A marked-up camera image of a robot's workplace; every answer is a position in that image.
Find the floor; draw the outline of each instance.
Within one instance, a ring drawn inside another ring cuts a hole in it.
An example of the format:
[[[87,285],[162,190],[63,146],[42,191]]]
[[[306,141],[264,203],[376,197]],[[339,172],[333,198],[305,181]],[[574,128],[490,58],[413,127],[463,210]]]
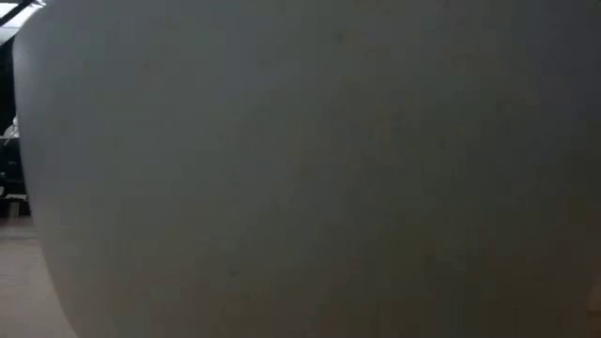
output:
[[[591,336],[601,337],[601,284],[593,291],[589,316]],[[0,338],[76,338],[28,219],[0,221]]]

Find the white curved surface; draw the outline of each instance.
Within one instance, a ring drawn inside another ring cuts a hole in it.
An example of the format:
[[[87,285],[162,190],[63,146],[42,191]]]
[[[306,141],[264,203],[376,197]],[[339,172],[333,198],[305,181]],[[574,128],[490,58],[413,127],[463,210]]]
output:
[[[581,334],[600,14],[539,3],[49,5],[17,103],[80,338]]]

